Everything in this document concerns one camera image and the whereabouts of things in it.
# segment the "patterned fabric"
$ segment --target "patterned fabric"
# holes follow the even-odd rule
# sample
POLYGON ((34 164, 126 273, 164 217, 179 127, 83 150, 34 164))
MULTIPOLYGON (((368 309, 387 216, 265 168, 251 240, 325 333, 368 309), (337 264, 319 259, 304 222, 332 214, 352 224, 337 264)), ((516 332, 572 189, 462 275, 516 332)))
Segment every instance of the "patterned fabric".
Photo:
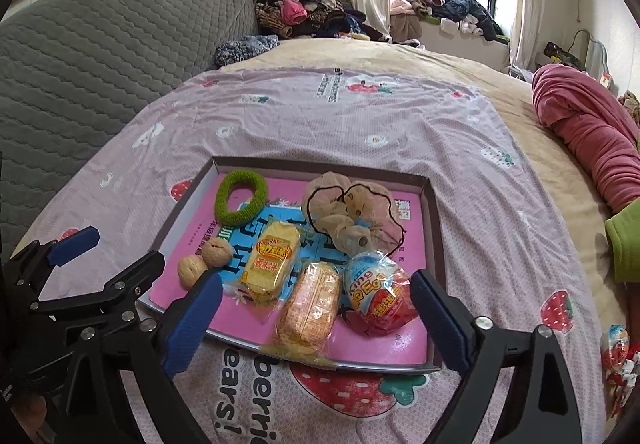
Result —
MULTIPOLYGON (((192 78, 142 110, 33 224, 29 239, 88 225, 100 230, 98 246, 53 273, 42 299, 100 289, 145 254, 175 197, 212 154, 428 176, 448 292, 473 315, 507 329, 561 326, 584 443, 602 442, 600 322, 574 244, 491 101, 456 82, 332 69, 192 78), (378 90, 364 93, 361 86, 378 90), (547 309, 557 298, 563 317, 551 319, 547 309)), ((130 374, 126 380, 145 441, 159 443, 130 374)), ((449 370, 427 377, 323 372, 210 340, 175 378, 206 434, 225 444, 420 443, 459 381, 449 370)), ((476 443, 490 441, 509 382, 505 371, 476 443)))
POLYGON ((280 9, 272 7, 266 3, 255 4, 255 16, 258 18, 260 26, 272 30, 280 37, 287 39, 293 29, 284 23, 280 9))
POLYGON ((227 41, 216 48, 213 64, 226 66, 234 62, 246 61, 269 52, 276 46, 278 46, 277 36, 245 36, 239 41, 227 41))
POLYGON ((638 98, 630 91, 625 91, 625 94, 618 97, 618 102, 626 109, 628 114, 640 127, 640 102, 638 98))

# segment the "yellow snack package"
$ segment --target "yellow snack package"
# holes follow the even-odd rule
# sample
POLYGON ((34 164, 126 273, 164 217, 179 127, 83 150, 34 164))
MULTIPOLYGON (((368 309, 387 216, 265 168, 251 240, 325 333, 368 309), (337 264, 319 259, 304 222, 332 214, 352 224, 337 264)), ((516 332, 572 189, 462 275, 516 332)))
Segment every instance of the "yellow snack package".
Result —
POLYGON ((303 363, 331 366, 322 349, 340 306, 342 279, 335 265, 311 262, 303 268, 276 323, 267 354, 303 363))
POLYGON ((273 220, 255 243, 239 287, 255 303, 275 301, 289 277, 300 247, 300 232, 292 223, 273 220))

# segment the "walnut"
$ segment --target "walnut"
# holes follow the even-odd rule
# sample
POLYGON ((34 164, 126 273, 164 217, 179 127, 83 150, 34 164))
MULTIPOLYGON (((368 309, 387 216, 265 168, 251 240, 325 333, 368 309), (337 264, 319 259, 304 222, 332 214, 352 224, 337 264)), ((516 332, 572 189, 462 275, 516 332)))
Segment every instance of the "walnut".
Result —
POLYGON ((218 237, 211 238, 202 246, 202 258, 207 268, 225 267, 234 255, 234 248, 226 240, 218 237))
POLYGON ((208 268, 201 257, 196 255, 185 256, 178 262, 180 284, 189 290, 208 268))

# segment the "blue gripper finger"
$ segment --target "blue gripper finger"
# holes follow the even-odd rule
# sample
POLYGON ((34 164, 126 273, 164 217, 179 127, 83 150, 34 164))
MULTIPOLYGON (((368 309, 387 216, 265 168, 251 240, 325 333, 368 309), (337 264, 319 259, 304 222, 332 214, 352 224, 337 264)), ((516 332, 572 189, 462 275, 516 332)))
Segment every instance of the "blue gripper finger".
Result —
POLYGON ((93 226, 85 227, 82 231, 53 244, 47 255, 49 265, 62 267, 89 249, 93 249, 99 241, 98 230, 93 226))
POLYGON ((164 359, 162 369, 169 379, 184 372, 202 341, 222 302, 222 279, 210 269, 196 281, 187 296, 175 300, 161 319, 159 345, 164 359))
POLYGON ((463 376, 471 367, 476 349, 471 314, 457 298, 444 292, 428 270, 414 272, 410 291, 422 324, 447 368, 463 376))

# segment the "green hair tie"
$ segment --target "green hair tie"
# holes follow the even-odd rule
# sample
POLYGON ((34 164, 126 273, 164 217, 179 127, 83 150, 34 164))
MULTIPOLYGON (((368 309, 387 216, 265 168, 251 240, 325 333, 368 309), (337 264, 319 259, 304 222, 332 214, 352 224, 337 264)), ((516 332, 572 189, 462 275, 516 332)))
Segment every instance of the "green hair tie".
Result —
POLYGON ((264 176, 247 169, 238 169, 227 173, 220 182, 216 193, 214 212, 216 220, 222 225, 240 227, 252 221, 267 203, 269 189, 264 176), (249 188, 254 192, 254 197, 242 209, 230 211, 227 203, 229 195, 238 188, 249 188))

